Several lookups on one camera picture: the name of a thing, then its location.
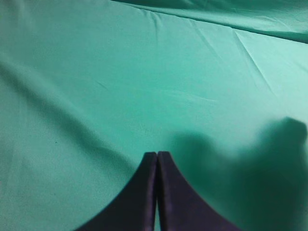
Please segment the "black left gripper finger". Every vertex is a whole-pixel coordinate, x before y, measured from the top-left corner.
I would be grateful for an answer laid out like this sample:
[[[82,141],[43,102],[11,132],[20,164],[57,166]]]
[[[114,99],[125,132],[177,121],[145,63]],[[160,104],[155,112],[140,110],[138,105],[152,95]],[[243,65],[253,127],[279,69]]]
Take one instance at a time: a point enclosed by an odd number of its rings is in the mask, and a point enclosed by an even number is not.
[[[145,153],[123,190],[78,231],[153,231],[156,209],[155,152]]]

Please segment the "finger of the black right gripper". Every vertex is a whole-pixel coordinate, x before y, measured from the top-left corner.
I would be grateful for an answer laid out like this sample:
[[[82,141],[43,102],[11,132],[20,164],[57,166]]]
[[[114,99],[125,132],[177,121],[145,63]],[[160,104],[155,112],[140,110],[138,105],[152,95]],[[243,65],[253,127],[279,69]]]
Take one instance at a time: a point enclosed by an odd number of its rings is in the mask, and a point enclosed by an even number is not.
[[[162,231],[238,231],[190,186],[169,152],[157,154],[157,200]]]

